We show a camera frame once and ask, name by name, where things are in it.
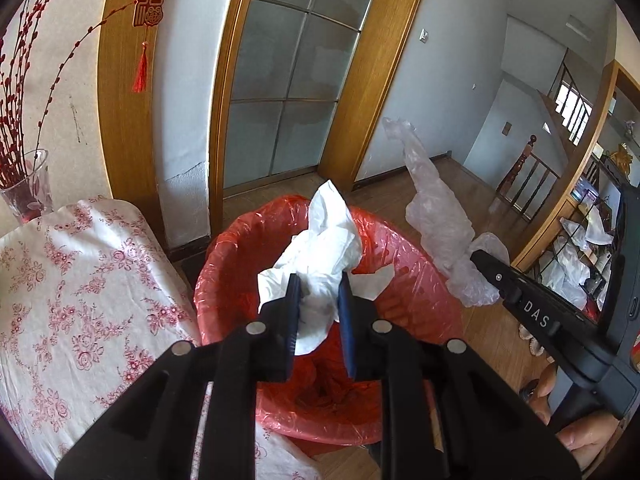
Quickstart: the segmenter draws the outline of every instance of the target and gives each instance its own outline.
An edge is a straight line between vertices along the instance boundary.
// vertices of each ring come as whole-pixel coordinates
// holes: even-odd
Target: wooden newel post
[[[511,189],[511,186],[513,186],[513,183],[515,182],[516,177],[520,173],[520,170],[524,166],[524,163],[529,158],[529,155],[531,155],[531,152],[533,151],[533,145],[537,140],[538,138],[535,135],[531,136],[529,142],[525,145],[524,150],[522,150],[522,155],[520,155],[520,158],[516,160],[516,163],[510,169],[509,173],[507,173],[507,176],[504,177],[504,179],[500,183],[500,186],[498,186],[498,189],[496,190],[498,194],[501,194],[503,196],[507,195],[507,193]]]

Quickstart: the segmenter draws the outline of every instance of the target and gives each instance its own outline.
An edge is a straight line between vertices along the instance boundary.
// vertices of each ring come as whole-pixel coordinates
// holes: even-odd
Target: silver screw
[[[191,352],[191,345],[187,341],[178,341],[171,347],[171,352],[176,356],[187,355]]]
[[[388,334],[389,332],[391,332],[393,325],[391,325],[391,323],[389,323],[386,319],[379,319],[377,321],[374,321],[371,327],[373,328],[373,332],[376,332],[378,334]]]
[[[246,326],[246,331],[249,335],[260,335],[267,330],[267,326],[261,321],[252,321]]]
[[[463,354],[466,352],[466,343],[462,339],[452,339],[447,343],[447,350],[452,354]]]

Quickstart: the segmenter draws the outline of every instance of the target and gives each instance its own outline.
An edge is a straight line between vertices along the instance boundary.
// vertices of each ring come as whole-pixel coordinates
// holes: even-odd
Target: fingernail
[[[573,433],[565,433],[565,434],[560,434],[558,435],[558,439],[560,439],[560,442],[562,442],[562,444],[566,447],[566,448],[570,448],[575,441],[575,437]]]

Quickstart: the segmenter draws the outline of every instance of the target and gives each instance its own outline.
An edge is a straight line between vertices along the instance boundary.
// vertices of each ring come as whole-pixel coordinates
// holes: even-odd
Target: human hand
[[[548,395],[556,386],[556,366],[548,366],[529,401],[531,409],[544,422],[551,420]],[[600,411],[585,416],[561,430],[557,437],[571,451],[580,469],[585,470],[596,459],[613,436],[619,421],[610,413]]]

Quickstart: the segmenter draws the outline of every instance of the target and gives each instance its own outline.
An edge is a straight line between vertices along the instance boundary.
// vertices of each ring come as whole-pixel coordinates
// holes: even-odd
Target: hanging ornament
[[[136,78],[132,88],[135,93],[144,92],[146,90],[146,48],[148,47],[146,35],[149,27],[156,27],[158,23],[162,21],[162,18],[164,17],[164,12],[162,12],[163,4],[164,0],[136,0],[136,10],[133,15],[133,26],[145,27],[145,39],[142,42],[142,54],[140,56],[138,72],[136,73]]]

